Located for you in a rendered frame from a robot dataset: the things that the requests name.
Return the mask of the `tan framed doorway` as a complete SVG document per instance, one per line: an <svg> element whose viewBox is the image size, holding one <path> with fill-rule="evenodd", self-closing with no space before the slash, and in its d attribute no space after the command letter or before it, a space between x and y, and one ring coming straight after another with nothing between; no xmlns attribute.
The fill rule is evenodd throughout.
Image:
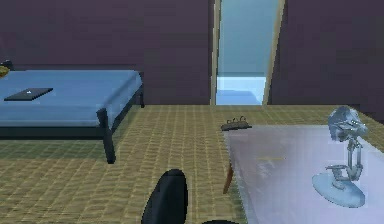
<svg viewBox="0 0 384 224"><path fill-rule="evenodd" d="M265 105L287 0L213 0L212 105Z"/></svg>

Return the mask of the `grey desk with brown legs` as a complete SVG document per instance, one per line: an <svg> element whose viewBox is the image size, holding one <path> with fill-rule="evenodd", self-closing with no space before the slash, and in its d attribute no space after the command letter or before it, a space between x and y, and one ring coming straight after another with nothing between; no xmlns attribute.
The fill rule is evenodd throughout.
<svg viewBox="0 0 384 224"><path fill-rule="evenodd" d="M360 208L320 196L312 177L344 164L347 144L325 125L255 125L224 134L248 224L384 224L384 153L361 140Z"/></svg>

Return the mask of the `silver desk lamp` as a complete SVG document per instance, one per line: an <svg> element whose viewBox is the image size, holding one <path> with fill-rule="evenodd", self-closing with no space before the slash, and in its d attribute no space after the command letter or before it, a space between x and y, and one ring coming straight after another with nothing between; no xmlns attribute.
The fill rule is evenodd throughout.
<svg viewBox="0 0 384 224"><path fill-rule="evenodd" d="M355 184L363 171L362 144L358 138L366 135L367 126L360 120L358 112L340 106L328 117L331 139L348 142L347 163L329 165L330 173L319 173L312 177L313 188L327 201L346 208L359 208L365 204L365 194Z"/></svg>

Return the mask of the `black laptop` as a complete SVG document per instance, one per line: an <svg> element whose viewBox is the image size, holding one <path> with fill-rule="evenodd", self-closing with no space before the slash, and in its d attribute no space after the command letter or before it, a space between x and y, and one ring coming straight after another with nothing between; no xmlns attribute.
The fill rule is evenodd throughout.
<svg viewBox="0 0 384 224"><path fill-rule="evenodd" d="M5 101L33 101L49 92L52 88L27 88L5 98Z"/></svg>

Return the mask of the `blue bed with black frame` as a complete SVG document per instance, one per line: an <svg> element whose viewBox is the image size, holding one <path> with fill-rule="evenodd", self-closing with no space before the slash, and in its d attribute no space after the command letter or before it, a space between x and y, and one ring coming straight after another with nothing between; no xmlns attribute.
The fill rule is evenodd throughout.
<svg viewBox="0 0 384 224"><path fill-rule="evenodd" d="M27 88L52 88L33 101L5 101ZM101 140L116 160L113 133L131 106L144 106L135 70L25 70L0 78L0 140Z"/></svg>

